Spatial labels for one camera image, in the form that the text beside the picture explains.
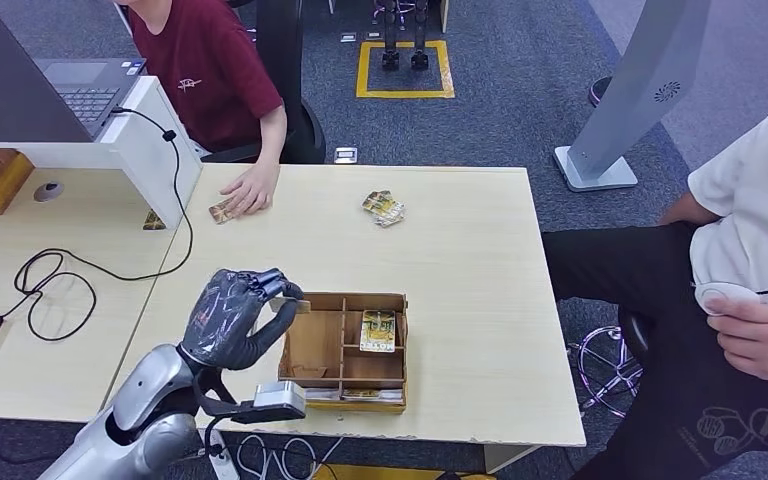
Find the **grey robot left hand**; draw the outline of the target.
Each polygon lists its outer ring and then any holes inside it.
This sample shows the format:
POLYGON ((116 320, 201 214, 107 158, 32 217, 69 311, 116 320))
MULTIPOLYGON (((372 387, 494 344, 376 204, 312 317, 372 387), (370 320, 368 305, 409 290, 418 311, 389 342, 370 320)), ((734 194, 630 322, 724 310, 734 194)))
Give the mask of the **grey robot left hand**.
POLYGON ((208 367, 248 369, 289 329, 303 298, 302 289, 276 268, 221 269, 196 301, 178 349, 208 367), (284 301, 273 319, 253 331, 262 308, 278 296, 284 301))

